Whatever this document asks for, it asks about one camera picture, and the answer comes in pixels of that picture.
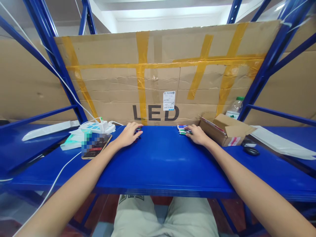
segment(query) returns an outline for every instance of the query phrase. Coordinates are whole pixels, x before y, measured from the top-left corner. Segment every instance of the yellow tape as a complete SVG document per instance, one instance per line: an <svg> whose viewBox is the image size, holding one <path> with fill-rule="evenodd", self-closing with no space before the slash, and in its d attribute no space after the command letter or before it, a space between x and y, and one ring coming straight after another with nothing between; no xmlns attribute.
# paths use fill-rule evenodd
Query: yellow tape
<svg viewBox="0 0 316 237"><path fill-rule="evenodd" d="M137 41L137 49L138 49L138 63L139 63L136 66L139 105L140 105L142 124L147 125L144 64L147 64L149 31L136 32L136 41Z"/></svg>
<svg viewBox="0 0 316 237"><path fill-rule="evenodd" d="M248 63L249 71L247 73L247 77L251 78L252 81L256 77L262 63L263 63L263 60L257 60L257 61L252 61Z"/></svg>
<svg viewBox="0 0 316 237"><path fill-rule="evenodd" d="M73 44L71 42L70 37L62 37L62 40L63 40L63 44L65 45L66 53L67 53L67 55L69 57L71 65L72 66L78 66L79 65L78 58L77 58L77 55L76 55L76 52L75 52L75 49L73 47ZM85 98L85 100L88 102L88 104L90 106L90 109L92 111L92 115L95 118L97 118L98 114L96 112L94 104L93 104L93 102L91 100L91 97L89 95L89 92L88 92L88 90L86 88L85 82L82 79L82 75L81 75L80 69L78 67L76 67L74 69L74 74L75 74L75 78L76 78L76 81L78 83L78 86L80 87L80 90L81 90L81 92L83 94L83 97Z"/></svg>
<svg viewBox="0 0 316 237"><path fill-rule="evenodd" d="M201 49L200 60L205 61L207 59L210 48L211 48L212 40L213 40L212 35L205 35L204 42ZM195 72L193 81L191 83L187 99L194 100L195 93L197 92L198 86L201 83L205 68L206 68L205 64L199 64L197 66L197 71Z"/></svg>
<svg viewBox="0 0 316 237"><path fill-rule="evenodd" d="M197 66L196 74L193 78L192 84L190 86L190 90L188 93L187 99L194 99L196 91L199 87L199 84L202 80L205 68L207 65L226 65L226 70L223 75L221 89L220 89L220 97L219 103L217 106L217 115L222 113L225 102L229 96L230 89L234 85L235 77L238 72L238 67L240 65L248 65L249 72L247 74L248 77L254 79L266 54L249 54L249 55L236 55L238 52L238 48L240 42L243 38L243 35L246 31L248 23L241 23L237 25L237 29L233 36L232 42L229 46L228 52L226 56L212 56L208 57L209 50L211 47L212 35L206 35L204 38L204 42L201 49L201 54L199 58L187 58L187 59L179 59L173 60L172 63L147 63L147 51L148 51L148 40L149 40L149 32L137 32L136 40L138 47L138 64L91 64L91 65L79 65L77 57L75 55L73 46L72 52L67 52L70 56L71 66L67 66L68 70L72 70L75 72L76 80L80 86L81 91L87 92L87 89L84 85L84 81L81 78L81 69L91 69L91 68L135 68L136 76L137 76L137 85L138 85L138 93L139 93L139 101L140 101L140 114L142 118L142 123L147 125L147 112L146 112L146 95L145 95L145 69L156 69L156 68L179 68L179 67L187 67L187 66ZM63 37L63 42L66 46L67 38ZM89 94L86 100L91 101Z"/></svg>
<svg viewBox="0 0 316 237"><path fill-rule="evenodd" d="M227 52L227 57L233 58L236 56L240 42L244 36L247 26L248 26L248 22L237 25L237 29L235 31L235 34L233 36L233 39L230 43L230 46ZM216 109L216 116L223 112L224 105L229 96L230 89L234 85L237 73L238 73L237 64L227 66L225 69L222 83L221 83L220 97L219 97L219 101L218 101L218 105Z"/></svg>

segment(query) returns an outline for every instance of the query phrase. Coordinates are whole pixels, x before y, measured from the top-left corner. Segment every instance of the ceiling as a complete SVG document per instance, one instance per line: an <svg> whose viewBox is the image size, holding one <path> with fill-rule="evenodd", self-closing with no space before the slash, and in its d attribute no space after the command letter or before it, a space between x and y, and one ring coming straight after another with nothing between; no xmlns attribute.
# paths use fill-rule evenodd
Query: ceiling
<svg viewBox="0 0 316 237"><path fill-rule="evenodd" d="M78 3L79 10L82 11L81 0L46 0L56 27L80 25L80 15L75 1ZM229 14L230 6L233 2L233 0L90 0L90 2L92 1L99 8L98 11L100 13L103 15L111 13L112 21L116 22L136 19L170 19L210 15L217 17L223 14L223 12ZM259 2L257 4L259 7L263 0L243 0L242 6L250 5L255 1ZM1 2L16 18L22 28L34 27L22 0L2 0ZM272 0L267 8L270 11L267 11L266 14L263 13L263 16L269 18L270 15L277 14L274 12L273 7L280 2L281 0ZM246 21L249 21L247 16L250 17L255 11L256 8L243 16ZM109 33L106 25L108 19L106 17L100 19L100 14L95 12L94 14L98 16L94 17L98 33ZM14 25L14 22L2 7L0 7L0 15L10 24Z"/></svg>

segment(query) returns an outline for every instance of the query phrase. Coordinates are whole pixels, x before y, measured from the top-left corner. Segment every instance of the person's leg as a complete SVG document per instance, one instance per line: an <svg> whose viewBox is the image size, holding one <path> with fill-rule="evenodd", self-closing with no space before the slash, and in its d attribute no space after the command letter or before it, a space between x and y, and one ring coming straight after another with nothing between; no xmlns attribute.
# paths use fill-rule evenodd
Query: person's leg
<svg viewBox="0 0 316 237"><path fill-rule="evenodd" d="M168 209L165 227L183 236L218 237L214 215L206 198L174 197Z"/></svg>
<svg viewBox="0 0 316 237"><path fill-rule="evenodd" d="M150 196L120 195L112 237L146 236L159 228Z"/></svg>

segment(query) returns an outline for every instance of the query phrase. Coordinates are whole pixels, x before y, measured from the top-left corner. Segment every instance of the hand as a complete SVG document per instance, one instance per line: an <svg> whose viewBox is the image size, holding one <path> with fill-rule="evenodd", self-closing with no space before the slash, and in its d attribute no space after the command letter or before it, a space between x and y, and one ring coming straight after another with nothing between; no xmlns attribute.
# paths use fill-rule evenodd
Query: hand
<svg viewBox="0 0 316 237"><path fill-rule="evenodd" d="M200 126L190 125L185 127L186 130L191 130L192 134L187 133L186 136L191 138L192 141L198 145L206 145L207 142L213 142L202 130Z"/></svg>
<svg viewBox="0 0 316 237"><path fill-rule="evenodd" d="M136 128L142 127L142 124L138 123L128 123L121 134L113 141L119 148L123 148L131 145L142 133L140 131L134 135Z"/></svg>

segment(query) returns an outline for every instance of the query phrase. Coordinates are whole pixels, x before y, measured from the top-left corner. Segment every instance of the blue shelf surface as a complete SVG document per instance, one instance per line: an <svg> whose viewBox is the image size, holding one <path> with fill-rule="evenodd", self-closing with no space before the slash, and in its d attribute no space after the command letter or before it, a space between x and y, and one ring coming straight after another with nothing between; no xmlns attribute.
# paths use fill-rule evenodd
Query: blue shelf surface
<svg viewBox="0 0 316 237"><path fill-rule="evenodd" d="M123 130L117 127L114 140ZM202 146L179 135L173 126L144 126L137 143L120 150L101 175L94 192L235 198L237 194L225 174ZM316 179L257 146L260 155L250 156L241 146L225 147L241 164L267 182L288 200L316 201ZM8 185L13 189L48 190L60 169L80 148L54 150ZM88 161L80 156L71 161L56 183L61 187Z"/></svg>
<svg viewBox="0 0 316 237"><path fill-rule="evenodd" d="M46 127L47 124L26 124L16 128L8 128L0 134L0 173L7 172L20 167L33 158L42 154L47 148L65 139L69 134L68 129L57 133L37 137L28 141L22 138L29 131Z"/></svg>
<svg viewBox="0 0 316 237"><path fill-rule="evenodd" d="M316 152L316 127L264 127L291 142ZM303 164L316 172L316 160L303 160L292 157L296 163Z"/></svg>

